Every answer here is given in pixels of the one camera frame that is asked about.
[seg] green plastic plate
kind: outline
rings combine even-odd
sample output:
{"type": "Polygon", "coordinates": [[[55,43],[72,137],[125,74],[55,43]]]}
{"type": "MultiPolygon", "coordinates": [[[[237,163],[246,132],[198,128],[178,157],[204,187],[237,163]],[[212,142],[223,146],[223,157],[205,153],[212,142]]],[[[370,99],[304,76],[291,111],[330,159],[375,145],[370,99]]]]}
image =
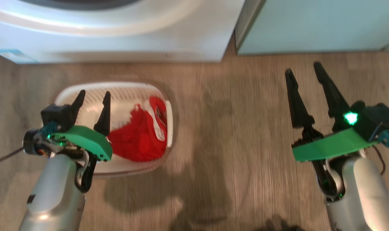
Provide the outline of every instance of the green plastic plate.
{"type": "Polygon", "coordinates": [[[97,155],[101,161],[112,159],[112,146],[106,137],[85,126],[73,126],[65,133],[54,133],[55,139],[65,139],[97,155]]]}
{"type": "Polygon", "coordinates": [[[367,142],[353,128],[332,134],[324,139],[293,148],[296,161],[329,159],[375,145],[367,142]]]}

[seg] black cable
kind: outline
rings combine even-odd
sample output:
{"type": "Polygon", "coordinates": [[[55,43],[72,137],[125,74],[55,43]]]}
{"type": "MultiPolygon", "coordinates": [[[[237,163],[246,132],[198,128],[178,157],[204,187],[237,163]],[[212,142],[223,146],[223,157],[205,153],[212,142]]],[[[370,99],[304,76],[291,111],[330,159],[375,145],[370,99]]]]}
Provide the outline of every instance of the black cable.
{"type": "Polygon", "coordinates": [[[0,158],[0,162],[2,162],[2,161],[4,161],[5,159],[8,159],[8,158],[10,158],[10,157],[14,156],[15,154],[17,154],[17,153],[21,152],[22,150],[23,150],[23,147],[21,147],[21,148],[19,148],[19,149],[15,150],[15,151],[13,151],[13,152],[11,152],[11,153],[7,154],[7,155],[6,155],[6,156],[4,156],[4,157],[1,157],[1,158],[0,158]]]}
{"type": "Polygon", "coordinates": [[[382,170],[381,170],[380,175],[383,175],[383,174],[385,173],[385,162],[384,162],[384,160],[382,159],[381,152],[379,152],[378,148],[377,148],[375,145],[373,145],[373,148],[374,148],[374,150],[376,151],[376,154],[378,155],[379,160],[381,161],[382,170]]]}

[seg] wooden floor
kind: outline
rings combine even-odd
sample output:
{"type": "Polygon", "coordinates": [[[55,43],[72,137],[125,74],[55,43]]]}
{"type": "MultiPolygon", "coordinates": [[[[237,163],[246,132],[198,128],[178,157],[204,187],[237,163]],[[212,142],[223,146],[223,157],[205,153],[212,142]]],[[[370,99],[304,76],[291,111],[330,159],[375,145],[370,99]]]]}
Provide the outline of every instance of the wooden floor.
{"type": "MultiPolygon", "coordinates": [[[[173,92],[178,133],[166,163],[131,177],[95,179],[81,231],[330,230],[309,163],[296,163],[284,71],[291,68],[315,128],[329,133],[320,61],[349,104],[389,106],[389,52],[236,57],[222,63],[53,64],[0,59],[0,156],[40,126],[40,110],[63,88],[90,81],[150,80],[173,92]]],[[[384,180],[389,189],[389,151],[384,180]]],[[[377,166],[374,151],[368,155],[377,166]]],[[[0,230],[17,230],[46,159],[19,154],[0,164],[0,230]]]]}

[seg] washing machine door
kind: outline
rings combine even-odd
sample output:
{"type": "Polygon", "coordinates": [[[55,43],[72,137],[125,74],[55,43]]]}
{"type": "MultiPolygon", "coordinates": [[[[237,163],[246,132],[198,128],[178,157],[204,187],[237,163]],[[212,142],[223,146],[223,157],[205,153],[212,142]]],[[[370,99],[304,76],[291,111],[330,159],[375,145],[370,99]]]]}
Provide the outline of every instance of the washing machine door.
{"type": "Polygon", "coordinates": [[[205,0],[0,0],[0,22],[70,36],[130,36],[194,15],[205,0]]]}
{"type": "Polygon", "coordinates": [[[40,6],[71,10],[100,10],[125,6],[139,0],[21,0],[40,6]]]}

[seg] appliance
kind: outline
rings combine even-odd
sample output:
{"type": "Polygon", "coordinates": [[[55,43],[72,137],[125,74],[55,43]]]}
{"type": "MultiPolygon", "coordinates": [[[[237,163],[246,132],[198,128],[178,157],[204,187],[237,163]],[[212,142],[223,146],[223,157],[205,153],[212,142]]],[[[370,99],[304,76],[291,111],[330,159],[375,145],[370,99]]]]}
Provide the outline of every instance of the appliance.
{"type": "Polygon", "coordinates": [[[389,0],[247,0],[237,54],[389,49],[389,0]]]}
{"type": "Polygon", "coordinates": [[[217,62],[244,0],[1,0],[15,63],[217,62]]]}

